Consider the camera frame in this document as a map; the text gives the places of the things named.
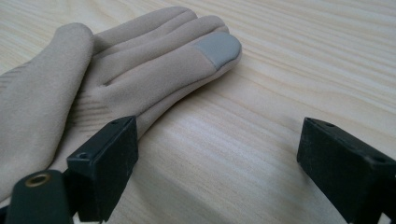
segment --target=black plastic bracket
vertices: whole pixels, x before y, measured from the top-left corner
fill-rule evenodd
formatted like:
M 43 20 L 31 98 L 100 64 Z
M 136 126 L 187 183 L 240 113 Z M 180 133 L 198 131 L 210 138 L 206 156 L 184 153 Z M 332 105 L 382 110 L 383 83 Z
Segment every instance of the black plastic bracket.
M 305 118 L 297 162 L 347 223 L 396 220 L 396 161 L 333 124 Z
M 20 180 L 6 223 L 73 223 L 76 212 L 81 221 L 107 221 L 137 159 L 135 117 L 113 120 L 67 158 L 63 174 L 46 170 Z

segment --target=wooden table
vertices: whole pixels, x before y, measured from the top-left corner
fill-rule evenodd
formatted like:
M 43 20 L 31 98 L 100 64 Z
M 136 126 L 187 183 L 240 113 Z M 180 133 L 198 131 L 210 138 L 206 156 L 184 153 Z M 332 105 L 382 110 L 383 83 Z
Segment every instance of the wooden table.
M 63 24 L 170 6 L 220 16 L 244 56 L 144 135 L 108 223 L 345 223 L 296 162 L 303 120 L 396 158 L 396 1 L 1 1 L 0 74 Z

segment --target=screw hole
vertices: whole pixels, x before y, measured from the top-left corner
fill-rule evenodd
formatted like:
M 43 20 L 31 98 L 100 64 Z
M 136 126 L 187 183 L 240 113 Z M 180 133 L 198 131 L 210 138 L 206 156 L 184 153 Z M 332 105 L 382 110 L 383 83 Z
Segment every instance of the screw hole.
M 335 125 L 330 124 L 330 123 L 326 123 L 325 125 L 326 125 L 327 127 L 331 127 L 331 128 L 335 127 Z
M 77 155 L 80 159 L 87 159 L 88 158 L 88 153 L 83 152 Z
M 34 188 L 47 183 L 49 180 L 50 180 L 49 174 L 39 174 L 32 176 L 28 180 L 26 180 L 25 185 L 26 187 Z

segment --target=beige glove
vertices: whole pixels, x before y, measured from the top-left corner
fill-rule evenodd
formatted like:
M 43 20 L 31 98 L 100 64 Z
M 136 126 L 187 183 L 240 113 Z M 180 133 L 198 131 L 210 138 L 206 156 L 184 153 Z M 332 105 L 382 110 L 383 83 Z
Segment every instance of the beige glove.
M 0 200 L 9 195 L 18 179 L 47 168 L 52 161 L 50 168 L 66 169 L 65 158 L 113 119 L 136 115 L 140 137 L 176 101 L 220 77 L 239 62 L 241 45 L 227 33 L 227 27 L 217 17 L 197 19 L 184 7 L 165 8 L 94 36 L 91 63 L 71 109 L 70 105 L 63 105 L 62 97 L 51 97 L 50 102 L 54 105 L 62 103 L 58 110 L 49 107 L 43 111 L 37 104 L 32 106 L 35 114 L 25 113 L 25 117 L 15 117 L 8 122 L 10 111 L 24 106 L 24 102 L 5 103 L 13 101 L 14 95 L 19 93 L 8 86 L 0 94 L 0 106 L 10 107 L 7 118 L 4 114 L 0 118 L 0 178 L 5 180 L 0 185 Z M 70 69 L 74 68 L 72 61 L 68 64 Z M 30 73 L 29 64 L 24 72 Z M 27 91 L 32 88 L 28 83 L 17 80 L 13 80 L 11 85 L 14 82 Z M 37 82 L 47 80 L 38 77 Z M 79 80 L 57 84 L 60 91 L 73 95 Z M 37 97 L 47 98 L 45 89 L 39 89 L 42 95 Z M 66 118 L 60 118 L 58 113 L 60 110 L 67 113 L 69 109 L 66 122 Z M 47 122 L 49 127 L 43 129 L 36 123 L 25 126 L 25 121 L 32 119 Z M 12 129 L 13 133 L 7 133 L 12 122 L 23 132 Z M 63 131 L 58 147 L 48 144 L 54 135 L 58 136 Z M 43 136 L 49 132 L 54 132 L 51 138 Z M 26 138 L 37 142 L 37 145 L 21 144 Z

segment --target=black device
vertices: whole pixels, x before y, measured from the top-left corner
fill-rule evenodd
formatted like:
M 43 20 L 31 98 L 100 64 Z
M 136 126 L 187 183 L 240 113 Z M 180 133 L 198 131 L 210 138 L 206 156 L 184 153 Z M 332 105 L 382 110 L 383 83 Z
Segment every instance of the black device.
M 0 223 L 107 221 L 138 159 L 135 117 L 115 119 L 67 158 L 68 169 L 40 171 L 14 187 Z
M 396 221 L 396 161 L 328 122 L 305 118 L 297 162 L 347 223 Z

